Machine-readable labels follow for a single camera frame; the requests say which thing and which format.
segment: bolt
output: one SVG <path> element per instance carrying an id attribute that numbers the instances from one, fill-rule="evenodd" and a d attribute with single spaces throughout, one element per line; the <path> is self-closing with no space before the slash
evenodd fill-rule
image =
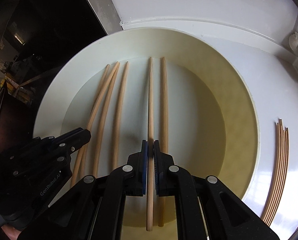
<path id="1" fill-rule="evenodd" d="M 122 169 L 123 169 L 123 171 L 125 171 L 125 172 L 129 172 L 129 171 L 132 171 L 132 166 L 131 165 L 124 165 L 123 167 L 122 167 Z"/>
<path id="2" fill-rule="evenodd" d="M 93 182 L 93 180 L 94 180 L 93 177 L 90 175 L 83 178 L 84 183 L 91 183 L 91 182 Z"/>
<path id="3" fill-rule="evenodd" d="M 179 170 L 178 166 L 172 165 L 172 166 L 169 167 L 169 171 L 177 172 L 178 170 Z"/>
<path id="4" fill-rule="evenodd" d="M 207 181 L 210 182 L 210 183 L 212 183 L 212 184 L 216 184 L 217 181 L 218 181 L 218 179 L 215 176 L 209 176 L 207 178 Z"/>

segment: screw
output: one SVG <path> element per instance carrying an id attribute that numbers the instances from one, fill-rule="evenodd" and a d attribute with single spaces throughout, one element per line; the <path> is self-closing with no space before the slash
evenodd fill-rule
<path id="1" fill-rule="evenodd" d="M 123 169 L 123 171 L 125 171 L 125 172 L 129 172 L 129 171 L 132 171 L 132 166 L 131 165 L 124 165 L 123 167 L 122 167 L 122 169 Z"/>
<path id="2" fill-rule="evenodd" d="M 207 181 L 210 182 L 210 183 L 212 183 L 212 184 L 216 184 L 217 181 L 218 181 L 218 179 L 215 176 L 209 176 L 207 178 Z"/>
<path id="3" fill-rule="evenodd" d="M 84 183 L 91 183 L 91 182 L 93 182 L 93 180 L 94 180 L 93 177 L 90 175 L 83 178 Z"/>
<path id="4" fill-rule="evenodd" d="M 178 166 L 172 165 L 172 166 L 169 167 L 169 171 L 177 172 L 178 170 L 179 170 Z"/>

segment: silver screw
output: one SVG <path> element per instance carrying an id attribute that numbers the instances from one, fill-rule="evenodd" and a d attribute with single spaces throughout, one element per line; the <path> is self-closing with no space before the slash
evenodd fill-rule
<path id="1" fill-rule="evenodd" d="M 215 176 L 209 176 L 207 178 L 207 181 L 210 182 L 210 183 L 212 183 L 212 184 L 216 184 L 217 181 L 218 181 L 218 179 Z"/>
<path id="2" fill-rule="evenodd" d="M 93 177 L 90 175 L 83 178 L 84 183 L 91 183 L 91 182 L 93 182 L 93 180 L 94 180 Z"/>
<path id="3" fill-rule="evenodd" d="M 123 169 L 123 171 L 125 171 L 125 172 L 129 172 L 129 171 L 132 171 L 132 166 L 131 165 L 124 165 L 123 167 L 122 167 L 122 169 Z"/>
<path id="4" fill-rule="evenodd" d="M 178 170 L 179 170 L 178 166 L 172 165 L 172 166 L 169 167 L 169 171 L 177 172 Z"/>

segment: bundle of chopsticks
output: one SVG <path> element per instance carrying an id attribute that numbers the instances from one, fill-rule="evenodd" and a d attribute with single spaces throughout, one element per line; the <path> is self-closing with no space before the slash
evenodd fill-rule
<path id="1" fill-rule="evenodd" d="M 289 161 L 289 129 L 286 128 L 284 130 L 281 119 L 276 124 L 276 134 L 276 163 L 267 202 L 261 215 L 261 219 L 268 226 L 271 225 L 279 207 Z"/>
<path id="2" fill-rule="evenodd" d="M 166 76 L 166 63 L 165 58 L 162 58 L 162 125 L 161 125 L 161 151 L 168 153 L 168 91 L 167 91 L 167 76 Z M 98 124 L 98 130 L 96 134 L 96 147 L 94 150 L 94 163 L 92 175 L 97 177 L 100 149 L 102 144 L 102 137 L 105 128 L 105 120 L 108 113 L 108 108 L 110 104 L 111 95 L 113 92 L 115 80 L 119 70 L 120 63 L 117 62 L 113 69 L 108 74 L 110 65 L 107 65 L 105 71 L 100 79 L 95 97 L 94 104 L 89 116 L 86 129 L 91 131 L 95 116 L 99 110 L 101 101 L 108 89 L 107 95 L 105 97 L 105 102 L 103 105 L 100 121 Z M 121 80 L 120 91 L 118 95 L 118 101 L 116 104 L 116 114 L 113 128 L 113 147 L 112 147 L 112 170 L 118 167 L 118 149 L 119 149 L 119 134 L 120 134 L 120 122 L 122 114 L 123 97 L 126 88 L 127 74 L 129 69 L 129 62 L 126 63 L 123 77 Z M 146 230 L 151 231 L 153 227 L 153 196 L 154 196 L 154 159 L 153 159 L 153 63 L 152 58 L 149 59 L 149 97 L 148 97 L 148 162 L 147 162 L 147 222 Z M 85 165 L 86 165 L 86 155 L 87 155 L 88 144 L 84 145 L 79 149 L 76 157 L 76 162 L 73 168 L 73 175 L 71 178 L 70 187 L 73 187 L 78 179 L 78 173 L 80 171 L 80 178 L 85 176 Z M 159 219 L 158 225 L 164 225 L 164 203 L 165 198 L 160 197 L 158 199 L 159 206 Z"/>

